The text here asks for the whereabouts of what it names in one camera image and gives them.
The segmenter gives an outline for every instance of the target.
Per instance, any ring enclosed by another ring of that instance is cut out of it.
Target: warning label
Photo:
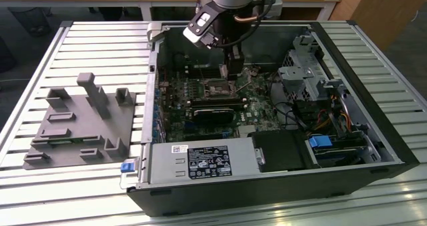
[[[227,146],[188,148],[188,176],[192,180],[232,175]]]

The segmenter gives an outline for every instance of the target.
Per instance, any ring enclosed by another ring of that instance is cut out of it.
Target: yellow wire
[[[318,127],[314,128],[314,130],[320,129],[320,128],[324,127],[330,122],[331,122],[331,119],[328,118]]]

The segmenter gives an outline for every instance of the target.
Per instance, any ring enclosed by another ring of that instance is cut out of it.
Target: trash bin
[[[45,14],[39,7],[8,7],[9,12],[20,22],[31,36],[39,37],[51,32]]]
[[[0,37],[0,73],[8,71],[16,65],[16,59],[8,49],[7,43]]]

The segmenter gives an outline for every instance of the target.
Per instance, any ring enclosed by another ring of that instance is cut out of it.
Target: metal slat
[[[400,136],[427,135],[427,123],[395,125]]]
[[[0,218],[8,219],[3,222],[7,223],[4,225],[20,225],[137,212],[141,212],[141,209],[132,199],[127,195],[120,195],[0,209]]]
[[[332,41],[336,46],[366,46],[366,42],[363,42],[360,39],[336,39]]]
[[[344,52],[343,57],[346,60],[376,60],[378,57],[370,52]]]
[[[133,143],[139,143],[141,141],[141,131],[140,130],[136,130],[132,132],[132,136],[133,136]],[[0,170],[3,170],[4,168],[20,168],[24,164],[24,157],[27,155],[28,152],[17,152],[17,153],[8,153],[5,156],[4,156],[4,160],[1,162],[1,165],[0,165]],[[131,148],[129,148],[129,158],[135,158],[137,157],[139,155],[141,154],[141,145],[139,144],[132,144],[131,145]]]
[[[408,124],[408,123],[426,123],[427,113],[426,112],[392,113],[387,115],[387,118],[394,125]]]
[[[143,105],[136,105],[135,106],[135,115],[143,115],[144,113],[144,106]],[[24,123],[35,123],[35,122],[41,122],[47,114],[45,110],[40,111],[28,111],[25,112],[25,117],[23,119]]]
[[[396,113],[408,113],[408,112],[420,112],[423,111],[423,108],[416,105],[416,106],[410,106],[410,107],[384,107],[382,109],[384,114],[396,114]]]
[[[323,59],[323,61],[328,68],[331,69],[335,68],[335,65],[328,59]],[[384,67],[382,61],[379,61],[378,59],[347,60],[347,63],[352,68],[370,68],[370,67],[383,68]]]
[[[347,63],[351,67],[384,67],[378,59],[348,60]]]
[[[17,132],[16,132],[16,136],[17,138],[13,139],[12,141],[12,144],[9,146],[9,151],[16,151],[16,150],[23,150],[24,148],[16,148],[16,147],[21,147],[21,143],[16,142],[16,140],[21,140],[24,139],[24,137],[33,137],[37,133],[37,130],[39,130],[39,127],[40,127],[40,123],[31,123],[31,124],[27,124],[27,125],[35,125],[36,128],[32,128],[32,129],[20,129]],[[143,124],[141,123],[133,123],[132,124],[132,129],[133,130],[140,130],[143,127]]]
[[[392,75],[379,75],[379,76],[360,76],[360,81],[366,85],[375,84],[395,84],[399,80]]]
[[[80,73],[93,73],[96,76],[147,74],[148,66],[56,68],[49,69],[45,76],[59,78],[79,76]]]
[[[116,44],[116,43],[147,43],[145,36],[124,36],[124,37],[67,37],[63,45],[69,44]]]
[[[149,50],[59,52],[57,60],[148,57]]]
[[[350,29],[348,23],[322,23],[324,29]]]
[[[59,78],[45,78],[41,81],[41,87],[64,87],[64,86],[77,86],[77,77],[59,77]],[[97,76],[95,78],[96,85],[117,85],[117,84],[136,84],[145,83],[147,75],[127,75],[123,76]]]
[[[137,94],[135,102],[137,104],[145,103],[145,94]],[[31,102],[28,102],[28,104],[29,104],[31,110],[47,109],[49,107],[49,103],[45,99],[35,99]]]
[[[77,24],[71,26],[69,31],[87,31],[87,30],[145,30],[148,24]]]
[[[69,31],[67,37],[147,36],[147,30]]]
[[[375,76],[375,75],[390,75],[390,71],[384,67],[366,67],[366,68],[354,68],[352,69],[358,76]],[[331,74],[338,76],[339,73],[335,68],[330,68]]]
[[[371,53],[371,49],[367,46],[338,46],[342,53]]]
[[[147,90],[147,85],[145,84],[119,84],[119,85],[103,85],[101,86],[104,93],[105,94],[112,94],[116,92],[116,89],[119,88],[127,88],[129,92],[133,93],[144,93]],[[64,87],[67,93],[69,95],[84,95],[87,94],[87,91],[83,87],[80,86],[72,86],[72,87]],[[36,97],[37,98],[45,98],[49,93],[49,88],[40,88],[37,90]]]
[[[412,96],[407,92],[388,92],[372,94],[372,98],[378,103],[414,101]]]
[[[338,35],[338,34],[355,34],[352,28],[326,28],[324,31],[328,35]]]
[[[29,176],[47,176],[47,175],[60,175],[63,173],[71,172],[87,172],[88,174],[93,171],[109,170],[109,169],[120,169],[120,162],[107,163],[107,164],[91,164],[91,165],[80,165],[80,166],[69,166],[60,168],[41,168],[35,170],[25,169],[11,169],[0,171],[0,179],[11,179],[19,177],[29,177]]]
[[[406,92],[406,87],[400,83],[368,84],[366,89],[371,94]]]
[[[348,34],[330,34],[331,40],[360,40],[360,37],[355,33]]]
[[[51,69],[148,65],[148,57],[55,60]]]
[[[147,49],[147,43],[93,43],[93,44],[63,44],[60,52],[72,51],[104,51],[104,50],[139,50]]]
[[[95,21],[72,22],[72,25],[148,25],[148,21]]]

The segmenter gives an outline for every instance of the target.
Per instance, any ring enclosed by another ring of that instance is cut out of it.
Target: blue latch
[[[121,173],[135,172],[135,162],[123,162],[120,167]]]
[[[312,148],[332,146],[330,136],[326,136],[326,135],[324,136],[312,136],[312,138],[308,139],[308,142],[310,142],[310,146]]]

